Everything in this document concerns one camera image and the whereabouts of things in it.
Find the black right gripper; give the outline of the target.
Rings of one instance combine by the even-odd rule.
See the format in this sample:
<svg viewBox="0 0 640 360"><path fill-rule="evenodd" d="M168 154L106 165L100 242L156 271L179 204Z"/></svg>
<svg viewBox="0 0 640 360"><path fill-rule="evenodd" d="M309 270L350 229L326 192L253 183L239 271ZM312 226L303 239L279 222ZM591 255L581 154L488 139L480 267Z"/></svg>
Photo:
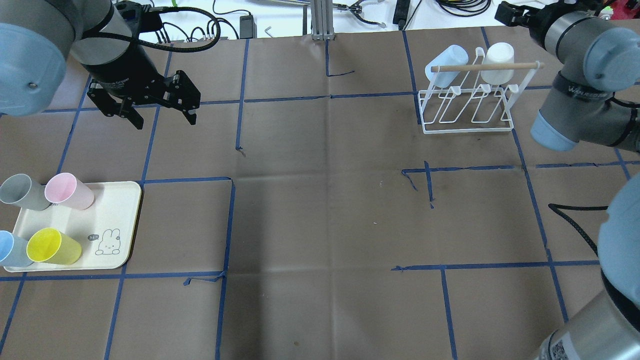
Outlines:
<svg viewBox="0 0 640 360"><path fill-rule="evenodd" d="M530 10L530 36L538 46L556 45L571 27L599 15L603 7L601 0L558 0Z"/></svg>

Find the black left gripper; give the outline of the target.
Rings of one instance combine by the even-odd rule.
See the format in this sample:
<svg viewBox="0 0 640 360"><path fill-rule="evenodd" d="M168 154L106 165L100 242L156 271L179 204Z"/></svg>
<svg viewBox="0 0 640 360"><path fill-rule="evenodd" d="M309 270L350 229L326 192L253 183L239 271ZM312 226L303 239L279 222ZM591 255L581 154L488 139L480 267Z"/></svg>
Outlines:
<svg viewBox="0 0 640 360"><path fill-rule="evenodd" d="M124 118L135 129L142 130L144 118L134 107L160 105L178 110L192 126L197 123L201 92L183 70L169 77L159 76L137 83L121 80L116 85L117 88L108 88L107 84L92 80L87 91L89 100L107 117Z"/></svg>

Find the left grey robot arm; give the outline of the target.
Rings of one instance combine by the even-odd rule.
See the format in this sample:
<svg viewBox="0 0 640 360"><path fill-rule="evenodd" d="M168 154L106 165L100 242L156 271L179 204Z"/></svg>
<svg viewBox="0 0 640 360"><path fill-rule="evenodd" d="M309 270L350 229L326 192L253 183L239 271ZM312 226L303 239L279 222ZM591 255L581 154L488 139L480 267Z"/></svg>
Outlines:
<svg viewBox="0 0 640 360"><path fill-rule="evenodd" d="M130 0L3 0L1 113L24 117L48 109L71 56L91 76L87 96L103 116L141 130L137 106L160 105L194 125L201 92L182 70L161 75L146 53L172 47L139 37L160 30L162 14L173 12L180 8Z"/></svg>

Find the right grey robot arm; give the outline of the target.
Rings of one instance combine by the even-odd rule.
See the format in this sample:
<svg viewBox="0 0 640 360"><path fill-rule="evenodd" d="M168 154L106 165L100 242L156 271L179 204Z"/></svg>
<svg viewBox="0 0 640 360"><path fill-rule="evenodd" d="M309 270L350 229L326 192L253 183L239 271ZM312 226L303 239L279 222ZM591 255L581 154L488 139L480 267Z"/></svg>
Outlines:
<svg viewBox="0 0 640 360"><path fill-rule="evenodd" d="M639 79L639 35L598 18L595 0L560 0L531 14L530 36L562 69L530 134L569 151L579 142L639 151L639 105L615 98ZM606 209L596 254L604 289L532 356L534 360L639 358L639 177Z"/></svg>

